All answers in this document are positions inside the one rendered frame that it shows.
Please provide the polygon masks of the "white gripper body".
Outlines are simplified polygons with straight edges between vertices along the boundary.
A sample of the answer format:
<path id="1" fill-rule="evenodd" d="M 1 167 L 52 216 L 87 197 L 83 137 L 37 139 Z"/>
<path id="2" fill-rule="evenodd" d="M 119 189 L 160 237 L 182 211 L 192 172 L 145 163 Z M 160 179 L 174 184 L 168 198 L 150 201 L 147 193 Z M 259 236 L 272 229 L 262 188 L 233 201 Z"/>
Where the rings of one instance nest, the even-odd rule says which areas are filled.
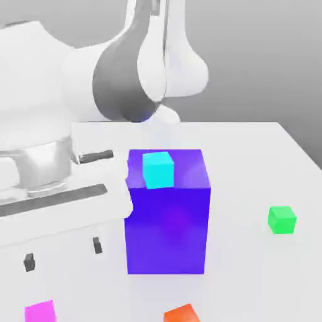
<path id="1" fill-rule="evenodd" d="M 129 217 L 133 205 L 126 159 L 99 160 L 72 169 L 64 191 L 0 204 L 0 247 Z"/>

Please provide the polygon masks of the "small magenta cube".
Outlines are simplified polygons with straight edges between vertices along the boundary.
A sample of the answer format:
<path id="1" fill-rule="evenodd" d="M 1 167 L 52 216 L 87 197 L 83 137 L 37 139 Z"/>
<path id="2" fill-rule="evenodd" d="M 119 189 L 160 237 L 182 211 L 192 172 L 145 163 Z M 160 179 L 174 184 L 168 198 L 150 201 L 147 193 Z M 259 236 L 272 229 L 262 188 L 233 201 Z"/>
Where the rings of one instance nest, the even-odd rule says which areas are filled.
<path id="1" fill-rule="evenodd" d="M 25 322 L 57 322 L 52 300 L 25 307 Z"/>

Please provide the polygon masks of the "small cyan cube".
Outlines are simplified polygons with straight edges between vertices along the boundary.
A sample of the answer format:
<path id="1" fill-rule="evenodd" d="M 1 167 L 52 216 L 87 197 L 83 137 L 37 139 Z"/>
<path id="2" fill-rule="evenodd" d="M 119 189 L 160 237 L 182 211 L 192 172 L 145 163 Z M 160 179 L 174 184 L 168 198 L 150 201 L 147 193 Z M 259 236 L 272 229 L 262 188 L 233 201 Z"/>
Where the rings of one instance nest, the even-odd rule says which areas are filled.
<path id="1" fill-rule="evenodd" d="M 142 162 L 143 178 L 147 189 L 174 186 L 174 161 L 168 152 L 144 153 Z"/>

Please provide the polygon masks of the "small orange cube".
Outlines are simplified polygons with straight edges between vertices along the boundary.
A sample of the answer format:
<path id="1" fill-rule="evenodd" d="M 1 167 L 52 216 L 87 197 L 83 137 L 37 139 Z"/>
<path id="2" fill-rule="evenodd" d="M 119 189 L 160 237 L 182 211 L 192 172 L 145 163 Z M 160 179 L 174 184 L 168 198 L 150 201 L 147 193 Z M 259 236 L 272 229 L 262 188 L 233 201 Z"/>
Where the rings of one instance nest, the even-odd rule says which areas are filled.
<path id="1" fill-rule="evenodd" d="M 164 313 L 164 322 L 201 322 L 191 304 Z"/>

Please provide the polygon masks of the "small green cube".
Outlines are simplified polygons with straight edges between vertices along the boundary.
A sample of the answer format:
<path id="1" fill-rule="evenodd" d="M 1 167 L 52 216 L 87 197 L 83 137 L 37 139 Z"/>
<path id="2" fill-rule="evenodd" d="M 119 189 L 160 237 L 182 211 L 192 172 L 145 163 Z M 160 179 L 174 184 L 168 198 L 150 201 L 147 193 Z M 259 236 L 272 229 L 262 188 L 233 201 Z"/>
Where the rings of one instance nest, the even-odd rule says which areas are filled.
<path id="1" fill-rule="evenodd" d="M 272 206 L 269 209 L 268 225 L 274 234 L 293 234 L 297 217 L 289 206 Z"/>

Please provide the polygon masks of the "large purple box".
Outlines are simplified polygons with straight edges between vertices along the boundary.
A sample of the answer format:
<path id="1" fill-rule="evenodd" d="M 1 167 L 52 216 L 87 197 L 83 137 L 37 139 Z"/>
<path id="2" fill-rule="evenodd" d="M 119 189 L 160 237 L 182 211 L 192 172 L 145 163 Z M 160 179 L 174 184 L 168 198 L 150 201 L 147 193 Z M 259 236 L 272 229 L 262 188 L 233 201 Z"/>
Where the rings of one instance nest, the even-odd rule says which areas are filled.
<path id="1" fill-rule="evenodd" d="M 174 186 L 147 189 L 145 150 L 132 149 L 126 180 L 133 211 L 125 219 L 129 274 L 203 274 L 211 185 L 203 153 L 169 150 Z"/>

